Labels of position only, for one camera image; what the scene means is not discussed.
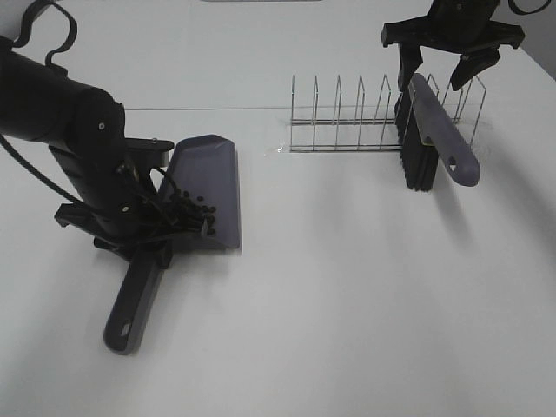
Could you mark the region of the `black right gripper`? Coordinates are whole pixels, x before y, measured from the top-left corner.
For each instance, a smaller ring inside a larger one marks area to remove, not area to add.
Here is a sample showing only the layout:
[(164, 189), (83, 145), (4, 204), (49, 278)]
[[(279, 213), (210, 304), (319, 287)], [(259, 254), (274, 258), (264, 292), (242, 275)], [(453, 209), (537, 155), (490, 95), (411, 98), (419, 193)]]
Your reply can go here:
[(498, 1), (434, 1), (427, 14), (385, 23), (382, 45), (399, 44), (398, 88), (404, 91), (422, 65), (420, 46), (464, 54), (450, 78), (453, 90), (460, 90), (481, 71), (500, 60), (497, 49), (514, 49), (524, 41), (519, 25), (493, 20)]

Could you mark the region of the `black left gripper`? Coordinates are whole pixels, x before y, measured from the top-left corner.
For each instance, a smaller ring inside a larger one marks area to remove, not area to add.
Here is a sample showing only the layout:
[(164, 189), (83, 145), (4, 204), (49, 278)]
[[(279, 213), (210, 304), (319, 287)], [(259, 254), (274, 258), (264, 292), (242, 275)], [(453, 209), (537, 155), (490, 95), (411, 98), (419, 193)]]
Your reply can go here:
[(150, 255), (160, 269), (168, 269), (174, 250), (164, 235), (201, 235), (208, 226), (205, 215), (169, 218), (162, 198), (150, 179), (154, 168), (137, 167), (125, 140), (114, 154), (110, 149), (78, 156), (49, 147), (50, 153), (81, 198), (56, 212), (63, 226), (72, 225), (93, 235), (96, 248), (131, 262), (136, 255)]

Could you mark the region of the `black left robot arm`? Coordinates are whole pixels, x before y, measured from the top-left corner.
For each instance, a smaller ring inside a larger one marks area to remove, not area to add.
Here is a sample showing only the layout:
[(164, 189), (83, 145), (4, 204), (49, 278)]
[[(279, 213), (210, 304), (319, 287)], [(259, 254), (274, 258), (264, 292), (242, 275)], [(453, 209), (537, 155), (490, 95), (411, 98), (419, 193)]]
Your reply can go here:
[[(182, 194), (163, 172), (175, 145), (125, 135), (123, 105), (107, 91), (70, 79), (1, 39), (1, 144), (35, 178), (67, 199), (55, 219), (93, 236), (98, 248), (129, 261), (140, 247), (162, 248), (178, 235), (212, 233), (209, 208)], [(9, 144), (48, 146), (77, 194), (55, 184)], [(162, 172), (173, 193), (159, 194), (150, 173)]]

